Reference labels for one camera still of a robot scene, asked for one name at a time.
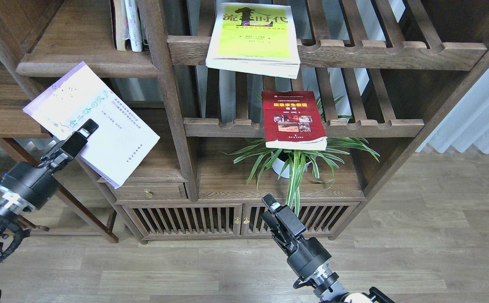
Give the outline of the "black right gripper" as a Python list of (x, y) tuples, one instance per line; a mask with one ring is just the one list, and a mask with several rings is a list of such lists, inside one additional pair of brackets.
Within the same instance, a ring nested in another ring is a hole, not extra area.
[(287, 255), (287, 263), (302, 281), (308, 280), (331, 254), (315, 237), (304, 239), (306, 227), (287, 205), (281, 205), (271, 195), (262, 198), (267, 211), (261, 215), (270, 228), (275, 243)]

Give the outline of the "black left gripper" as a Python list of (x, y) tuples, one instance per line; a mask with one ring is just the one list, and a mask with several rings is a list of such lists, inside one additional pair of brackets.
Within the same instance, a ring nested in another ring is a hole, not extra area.
[(62, 170), (80, 153), (88, 138), (98, 128), (96, 122), (88, 119), (67, 140), (58, 142), (46, 153), (37, 167), (27, 162), (17, 163), (0, 177), (0, 208), (8, 211), (32, 211), (44, 206), (58, 188), (53, 174)]

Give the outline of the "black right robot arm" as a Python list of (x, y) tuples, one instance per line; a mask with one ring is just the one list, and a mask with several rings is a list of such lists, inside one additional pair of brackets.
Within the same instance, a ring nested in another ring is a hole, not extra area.
[(371, 287), (369, 293), (348, 292), (329, 268), (331, 254), (315, 237), (304, 238), (305, 226), (287, 205), (271, 195), (262, 198), (268, 210), (262, 218), (271, 229), (274, 241), (287, 255), (287, 263), (298, 276), (293, 288), (311, 286), (321, 303), (392, 303), (393, 300)]

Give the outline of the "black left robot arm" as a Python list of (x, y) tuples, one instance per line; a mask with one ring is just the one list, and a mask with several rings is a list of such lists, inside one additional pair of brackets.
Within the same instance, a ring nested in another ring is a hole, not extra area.
[(62, 170), (86, 146), (88, 138), (98, 129), (98, 124), (88, 119), (66, 140), (58, 142), (34, 166), (17, 163), (0, 177), (0, 263), (9, 257), (30, 236), (30, 229), (19, 226), (23, 212), (39, 210), (56, 193), (56, 171)]

